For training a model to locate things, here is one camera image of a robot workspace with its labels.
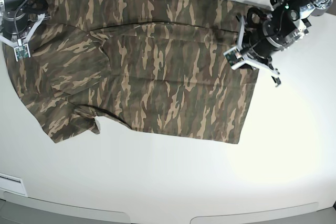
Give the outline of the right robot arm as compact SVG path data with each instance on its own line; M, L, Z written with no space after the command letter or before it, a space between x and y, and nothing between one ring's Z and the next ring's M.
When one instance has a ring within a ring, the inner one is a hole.
M11 41L24 39L34 21L30 15L48 16L46 0L1 0L1 33Z

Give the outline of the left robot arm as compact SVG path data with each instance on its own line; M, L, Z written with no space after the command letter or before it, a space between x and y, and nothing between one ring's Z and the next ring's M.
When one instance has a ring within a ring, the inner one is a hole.
M273 53L284 50L308 33L309 16L323 15L333 0L271 0L273 11L251 7L246 15L249 28L242 41L242 55L264 64Z

